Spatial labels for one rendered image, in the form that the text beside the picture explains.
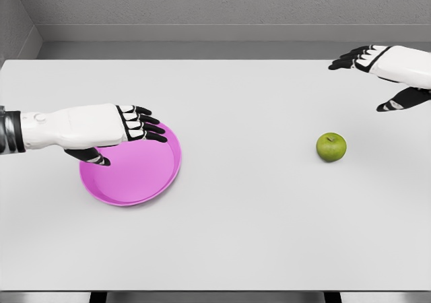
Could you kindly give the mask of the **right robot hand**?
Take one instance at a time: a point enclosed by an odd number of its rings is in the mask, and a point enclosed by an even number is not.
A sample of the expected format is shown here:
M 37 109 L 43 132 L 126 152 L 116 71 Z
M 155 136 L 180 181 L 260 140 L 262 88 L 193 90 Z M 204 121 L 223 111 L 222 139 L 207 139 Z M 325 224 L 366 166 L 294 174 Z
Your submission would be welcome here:
M 360 46 L 332 61 L 329 70 L 355 69 L 407 87 L 377 106 L 378 112 L 406 110 L 431 101 L 431 53 L 405 46 Z

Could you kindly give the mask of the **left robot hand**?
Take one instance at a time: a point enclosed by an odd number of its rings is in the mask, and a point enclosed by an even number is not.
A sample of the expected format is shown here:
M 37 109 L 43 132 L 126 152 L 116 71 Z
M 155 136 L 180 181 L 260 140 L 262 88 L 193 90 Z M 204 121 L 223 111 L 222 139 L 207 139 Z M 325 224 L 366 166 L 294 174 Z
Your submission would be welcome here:
M 140 106 L 79 106 L 66 109 L 65 114 L 69 125 L 61 133 L 60 146 L 66 154 L 82 162 L 110 166 L 110 160 L 98 151 L 99 147 L 138 140 L 168 141 L 159 120 Z

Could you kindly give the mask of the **pink round plate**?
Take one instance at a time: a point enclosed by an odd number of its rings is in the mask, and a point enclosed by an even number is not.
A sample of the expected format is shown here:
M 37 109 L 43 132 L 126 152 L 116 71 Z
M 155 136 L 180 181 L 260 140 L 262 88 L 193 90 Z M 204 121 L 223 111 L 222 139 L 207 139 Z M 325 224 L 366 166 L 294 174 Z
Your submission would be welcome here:
M 174 131 L 164 124 L 166 143 L 143 140 L 124 142 L 98 151 L 110 166 L 81 162 L 79 175 L 85 189 L 97 200 L 114 206 L 132 206 L 163 193 L 176 178 L 182 150 Z

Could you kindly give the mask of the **green apple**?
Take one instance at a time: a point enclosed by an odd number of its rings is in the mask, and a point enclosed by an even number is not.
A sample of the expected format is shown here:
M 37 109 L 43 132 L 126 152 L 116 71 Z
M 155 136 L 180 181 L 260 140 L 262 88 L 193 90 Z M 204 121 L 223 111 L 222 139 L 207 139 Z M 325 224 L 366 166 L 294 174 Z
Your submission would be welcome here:
M 324 133 L 317 139 L 316 151 L 322 160 L 336 162 L 344 157 L 347 142 L 337 133 Z

